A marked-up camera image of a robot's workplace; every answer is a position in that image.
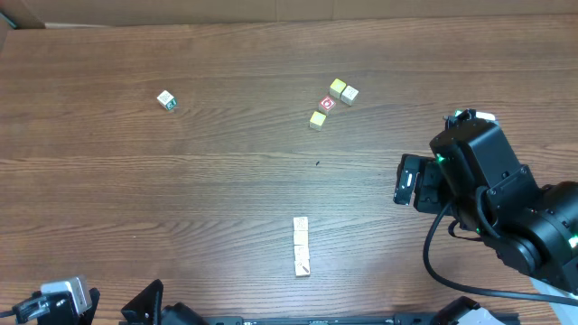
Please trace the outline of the white block far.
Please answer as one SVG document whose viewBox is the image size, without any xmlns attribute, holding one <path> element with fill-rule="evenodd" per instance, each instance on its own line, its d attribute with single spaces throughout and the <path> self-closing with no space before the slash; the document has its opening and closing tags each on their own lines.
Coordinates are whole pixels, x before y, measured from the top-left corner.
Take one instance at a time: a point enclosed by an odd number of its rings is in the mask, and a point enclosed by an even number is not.
<svg viewBox="0 0 578 325">
<path fill-rule="evenodd" d="M 359 91 L 355 88 L 353 88 L 352 86 L 348 85 L 342 92 L 340 95 L 340 100 L 347 104 L 348 106 L 352 106 L 353 103 L 355 102 L 355 100 L 357 99 L 359 95 Z"/>
</svg>

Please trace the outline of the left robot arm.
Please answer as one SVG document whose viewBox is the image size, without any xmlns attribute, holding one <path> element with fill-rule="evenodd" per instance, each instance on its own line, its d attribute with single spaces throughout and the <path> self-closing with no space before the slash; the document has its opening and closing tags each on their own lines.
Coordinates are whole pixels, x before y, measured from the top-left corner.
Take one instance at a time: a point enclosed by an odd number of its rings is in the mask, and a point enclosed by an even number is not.
<svg viewBox="0 0 578 325">
<path fill-rule="evenodd" d="M 44 283 L 30 298 L 17 303 L 1 316 L 17 324 L 35 320 L 38 325 L 91 325 L 100 291 L 89 289 L 82 276 Z M 208 325 L 198 313 L 178 302 L 162 306 L 163 284 L 155 280 L 127 303 L 120 325 Z"/>
</svg>

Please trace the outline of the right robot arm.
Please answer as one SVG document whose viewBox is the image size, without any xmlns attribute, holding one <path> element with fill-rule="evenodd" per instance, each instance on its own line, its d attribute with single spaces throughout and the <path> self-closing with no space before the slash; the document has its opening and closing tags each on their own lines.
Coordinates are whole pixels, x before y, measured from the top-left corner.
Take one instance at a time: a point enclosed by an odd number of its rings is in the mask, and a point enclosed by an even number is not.
<svg viewBox="0 0 578 325">
<path fill-rule="evenodd" d="M 537 292 L 472 288 L 439 274 L 434 279 L 467 293 L 549 302 L 559 321 L 575 324 L 576 182 L 538 186 L 495 121 L 450 116 L 430 147 L 430 157 L 402 156 L 394 202 L 437 219 L 453 216 L 504 265 L 530 277 Z"/>
</svg>

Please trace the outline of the white block green side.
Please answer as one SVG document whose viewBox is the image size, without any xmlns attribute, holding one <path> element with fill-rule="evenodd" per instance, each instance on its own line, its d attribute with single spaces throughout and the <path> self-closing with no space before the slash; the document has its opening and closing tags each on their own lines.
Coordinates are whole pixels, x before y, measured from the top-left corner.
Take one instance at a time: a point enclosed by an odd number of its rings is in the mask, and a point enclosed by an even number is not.
<svg viewBox="0 0 578 325">
<path fill-rule="evenodd" d="M 157 96 L 157 101 L 167 110 L 173 110 L 177 105 L 176 97 L 169 91 L 164 90 Z"/>
</svg>

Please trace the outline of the white patterned block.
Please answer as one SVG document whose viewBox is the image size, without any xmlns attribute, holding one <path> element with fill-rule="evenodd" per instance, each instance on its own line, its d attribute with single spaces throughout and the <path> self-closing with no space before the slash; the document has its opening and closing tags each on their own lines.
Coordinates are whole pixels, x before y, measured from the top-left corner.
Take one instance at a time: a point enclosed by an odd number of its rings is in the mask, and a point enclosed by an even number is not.
<svg viewBox="0 0 578 325">
<path fill-rule="evenodd" d="M 309 222 L 307 217 L 298 217 L 293 219 L 294 231 L 307 231 L 309 229 Z"/>
</svg>

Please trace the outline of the yellow block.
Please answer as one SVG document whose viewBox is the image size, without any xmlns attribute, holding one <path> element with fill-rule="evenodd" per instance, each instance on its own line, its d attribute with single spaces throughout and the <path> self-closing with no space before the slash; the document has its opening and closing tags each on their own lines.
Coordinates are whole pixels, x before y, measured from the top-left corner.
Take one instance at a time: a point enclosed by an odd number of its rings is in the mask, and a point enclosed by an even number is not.
<svg viewBox="0 0 578 325">
<path fill-rule="evenodd" d="M 309 245 L 309 232 L 305 230 L 294 231 L 294 244 L 296 246 L 308 246 Z"/>
<path fill-rule="evenodd" d="M 335 79 L 330 85 L 330 95 L 334 98 L 340 99 L 342 92 L 347 87 L 347 83 L 341 79 Z"/>
<path fill-rule="evenodd" d="M 319 111 L 313 112 L 309 120 L 309 127 L 316 131 L 321 131 L 326 118 L 327 116 Z"/>
</svg>

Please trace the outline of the red circle block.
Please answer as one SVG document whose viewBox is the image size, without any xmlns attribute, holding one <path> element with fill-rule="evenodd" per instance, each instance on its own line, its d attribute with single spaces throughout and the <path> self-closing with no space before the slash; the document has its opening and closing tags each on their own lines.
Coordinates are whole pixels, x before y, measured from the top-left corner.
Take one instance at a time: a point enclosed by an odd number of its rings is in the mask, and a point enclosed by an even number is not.
<svg viewBox="0 0 578 325">
<path fill-rule="evenodd" d="M 318 110 L 324 115 L 329 115 L 331 111 L 336 107 L 336 102 L 331 96 L 325 96 L 319 102 Z"/>
</svg>

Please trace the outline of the white block red mark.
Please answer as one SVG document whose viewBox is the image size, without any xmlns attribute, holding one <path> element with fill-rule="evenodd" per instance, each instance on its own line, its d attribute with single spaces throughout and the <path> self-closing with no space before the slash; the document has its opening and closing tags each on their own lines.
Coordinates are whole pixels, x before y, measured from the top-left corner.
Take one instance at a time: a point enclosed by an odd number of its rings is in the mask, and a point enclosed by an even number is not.
<svg viewBox="0 0 578 325">
<path fill-rule="evenodd" d="M 296 260 L 294 262 L 295 275 L 297 277 L 306 277 L 311 275 L 309 259 Z"/>
</svg>

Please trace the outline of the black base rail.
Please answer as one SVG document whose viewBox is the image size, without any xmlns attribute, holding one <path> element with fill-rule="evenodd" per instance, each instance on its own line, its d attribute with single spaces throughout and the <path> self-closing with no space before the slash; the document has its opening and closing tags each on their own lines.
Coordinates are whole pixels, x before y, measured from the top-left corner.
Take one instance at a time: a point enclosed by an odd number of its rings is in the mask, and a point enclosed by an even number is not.
<svg viewBox="0 0 578 325">
<path fill-rule="evenodd" d="M 398 313 L 381 317 L 336 317 L 336 318 L 262 318 L 243 319 L 241 317 L 205 317 L 201 321 L 160 320 L 159 324 L 205 324 L 205 325 L 431 325 L 442 324 L 435 314 Z"/>
</svg>

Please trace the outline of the white block green edge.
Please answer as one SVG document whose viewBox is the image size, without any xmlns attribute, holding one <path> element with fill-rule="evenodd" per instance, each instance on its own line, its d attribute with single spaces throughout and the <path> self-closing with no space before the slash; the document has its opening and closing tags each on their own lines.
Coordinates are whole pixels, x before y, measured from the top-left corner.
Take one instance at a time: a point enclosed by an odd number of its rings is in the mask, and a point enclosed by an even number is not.
<svg viewBox="0 0 578 325">
<path fill-rule="evenodd" d="M 295 245 L 294 258 L 296 261 L 303 261 L 310 259 L 310 251 L 308 246 Z"/>
</svg>

